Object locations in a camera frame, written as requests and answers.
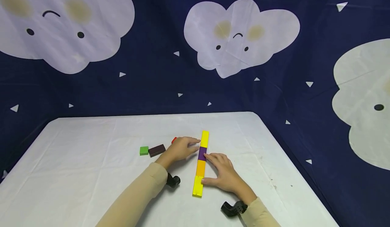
left hand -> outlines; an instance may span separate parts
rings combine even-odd
[[[200,140],[193,137],[178,137],[172,145],[160,155],[156,163],[165,169],[175,161],[183,160],[199,150],[199,146],[190,146],[199,143]]]

cloud mouth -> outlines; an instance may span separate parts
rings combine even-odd
[[[43,12],[42,16],[45,17],[45,15],[48,13],[53,13],[54,15],[61,17],[60,14],[58,14],[57,12],[54,12],[52,10],[47,10],[47,11]]]
[[[237,32],[237,33],[233,36],[233,38],[235,38],[237,35],[241,35],[241,37],[243,37],[242,33]]]

green block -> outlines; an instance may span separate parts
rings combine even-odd
[[[147,155],[148,153],[149,153],[149,147],[140,147],[139,148],[140,155]]]

purple block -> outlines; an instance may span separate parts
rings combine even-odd
[[[207,153],[207,148],[206,147],[200,147],[199,148],[198,160],[206,161],[206,158],[204,157],[203,153]]]

navy blue backdrop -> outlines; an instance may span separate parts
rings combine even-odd
[[[390,171],[355,155],[350,127],[331,101],[339,89],[336,61],[358,45],[390,38],[390,0],[254,0],[261,10],[293,12],[300,33],[265,64],[225,79],[198,65],[183,28],[195,4],[227,9],[236,0],[132,1],[134,24],[116,55],[79,73],[0,52],[1,171],[10,171],[58,117],[253,111],[340,226],[388,226]],[[339,12],[336,4],[346,1]]]

